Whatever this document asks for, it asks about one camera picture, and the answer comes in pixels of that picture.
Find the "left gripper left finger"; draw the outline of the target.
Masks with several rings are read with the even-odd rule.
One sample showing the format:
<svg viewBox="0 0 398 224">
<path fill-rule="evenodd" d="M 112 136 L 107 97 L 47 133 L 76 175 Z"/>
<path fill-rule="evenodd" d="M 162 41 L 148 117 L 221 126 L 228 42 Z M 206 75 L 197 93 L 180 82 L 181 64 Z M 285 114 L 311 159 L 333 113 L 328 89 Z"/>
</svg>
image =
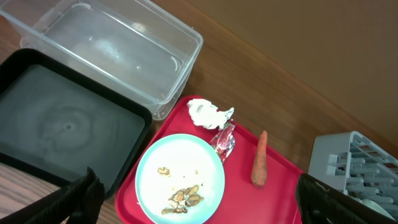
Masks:
<svg viewBox="0 0 398 224">
<path fill-rule="evenodd" d="M 104 196 L 104 184 L 87 168 L 85 176 L 2 218 L 1 224 L 94 224 Z"/>
</svg>

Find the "white tissue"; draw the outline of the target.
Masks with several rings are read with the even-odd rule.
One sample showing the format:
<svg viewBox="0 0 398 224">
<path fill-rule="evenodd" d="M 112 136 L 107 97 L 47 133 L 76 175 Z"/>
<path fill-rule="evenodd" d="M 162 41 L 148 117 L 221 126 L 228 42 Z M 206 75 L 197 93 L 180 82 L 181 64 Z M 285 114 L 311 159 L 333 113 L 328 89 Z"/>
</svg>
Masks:
<svg viewBox="0 0 398 224">
<path fill-rule="evenodd" d="M 233 107 L 221 111 L 212 102 L 200 98 L 190 100 L 187 106 L 194 125 L 202 126 L 205 129 L 224 129 L 234 113 Z"/>
</svg>

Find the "light blue plate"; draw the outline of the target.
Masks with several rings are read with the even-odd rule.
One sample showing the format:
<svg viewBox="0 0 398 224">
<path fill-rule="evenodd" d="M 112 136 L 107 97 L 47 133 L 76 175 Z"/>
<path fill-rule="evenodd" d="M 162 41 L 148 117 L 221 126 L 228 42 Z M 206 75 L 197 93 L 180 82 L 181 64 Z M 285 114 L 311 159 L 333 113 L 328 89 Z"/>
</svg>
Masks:
<svg viewBox="0 0 398 224">
<path fill-rule="evenodd" d="M 225 174 L 215 150 L 190 134 L 159 139 L 143 154 L 136 196 L 154 223 L 205 223 L 217 210 Z"/>
</svg>

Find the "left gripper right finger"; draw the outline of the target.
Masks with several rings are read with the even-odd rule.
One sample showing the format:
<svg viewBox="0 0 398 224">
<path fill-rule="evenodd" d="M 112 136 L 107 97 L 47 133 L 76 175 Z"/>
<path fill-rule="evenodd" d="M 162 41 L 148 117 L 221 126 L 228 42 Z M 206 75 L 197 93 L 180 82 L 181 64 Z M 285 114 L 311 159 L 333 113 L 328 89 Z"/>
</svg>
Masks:
<svg viewBox="0 0 398 224">
<path fill-rule="evenodd" d="M 295 199 L 305 224 L 397 224 L 308 174 L 300 175 Z"/>
</svg>

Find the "food scraps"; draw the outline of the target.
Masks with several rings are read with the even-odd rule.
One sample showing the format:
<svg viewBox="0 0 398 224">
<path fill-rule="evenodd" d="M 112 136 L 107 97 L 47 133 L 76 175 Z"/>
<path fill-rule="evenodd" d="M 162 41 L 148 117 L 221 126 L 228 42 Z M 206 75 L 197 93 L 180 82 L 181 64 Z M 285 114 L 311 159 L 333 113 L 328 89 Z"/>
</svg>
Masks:
<svg viewBox="0 0 398 224">
<path fill-rule="evenodd" d="M 204 200 L 199 194 L 203 181 L 198 169 L 160 167 L 160 183 L 155 191 L 155 206 L 161 215 L 188 213 Z"/>
</svg>

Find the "orange carrot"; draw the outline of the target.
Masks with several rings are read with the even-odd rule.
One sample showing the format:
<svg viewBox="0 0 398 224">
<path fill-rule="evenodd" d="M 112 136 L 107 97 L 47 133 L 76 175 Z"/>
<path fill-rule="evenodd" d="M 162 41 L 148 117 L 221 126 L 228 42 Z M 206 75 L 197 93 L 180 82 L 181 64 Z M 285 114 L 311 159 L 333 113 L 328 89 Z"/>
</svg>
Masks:
<svg viewBox="0 0 398 224">
<path fill-rule="evenodd" d="M 256 153 L 251 171 L 251 182 L 256 187 L 262 187 L 267 180 L 267 132 L 263 131 L 259 136 Z"/>
</svg>

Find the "light blue bowl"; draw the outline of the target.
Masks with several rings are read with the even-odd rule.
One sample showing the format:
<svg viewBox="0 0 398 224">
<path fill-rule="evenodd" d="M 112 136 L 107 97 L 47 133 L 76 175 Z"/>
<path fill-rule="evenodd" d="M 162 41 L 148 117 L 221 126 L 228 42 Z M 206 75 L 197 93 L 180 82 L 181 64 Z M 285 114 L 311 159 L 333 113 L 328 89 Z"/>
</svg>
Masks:
<svg viewBox="0 0 398 224">
<path fill-rule="evenodd" d="M 387 211 L 384 210 L 376 202 L 373 202 L 372 200 L 369 200 L 369 199 L 359 199 L 359 202 L 362 203 L 363 205 L 367 206 L 368 208 L 374 210 L 375 212 L 380 213 L 380 214 L 384 215 L 385 217 L 388 217 L 392 220 L 395 220 L 393 216 L 391 216 L 389 213 L 387 213 Z"/>
</svg>

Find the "red candy wrapper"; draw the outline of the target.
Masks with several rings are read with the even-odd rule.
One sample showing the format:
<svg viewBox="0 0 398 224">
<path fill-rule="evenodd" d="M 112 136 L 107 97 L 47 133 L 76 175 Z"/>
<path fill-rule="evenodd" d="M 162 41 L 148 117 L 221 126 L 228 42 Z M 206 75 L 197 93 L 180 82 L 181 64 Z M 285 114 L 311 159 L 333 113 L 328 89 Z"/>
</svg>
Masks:
<svg viewBox="0 0 398 224">
<path fill-rule="evenodd" d="M 233 136 L 235 126 L 233 123 L 226 123 L 225 127 L 209 142 L 222 163 L 225 162 L 235 146 L 235 138 Z"/>
</svg>

